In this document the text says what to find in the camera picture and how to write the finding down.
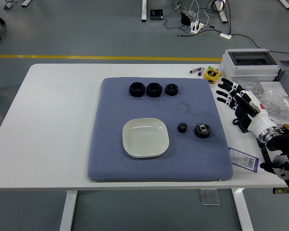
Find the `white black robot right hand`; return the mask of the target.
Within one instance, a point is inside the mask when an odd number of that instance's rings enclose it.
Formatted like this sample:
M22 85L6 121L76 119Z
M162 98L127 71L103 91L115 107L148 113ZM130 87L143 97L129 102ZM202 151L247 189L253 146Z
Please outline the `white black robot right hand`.
M251 91L226 78L221 81L218 84L220 90L216 91L219 95L217 100L234 110L244 130L253 132L261 141L269 133L279 130L279 126L269 118L267 110Z

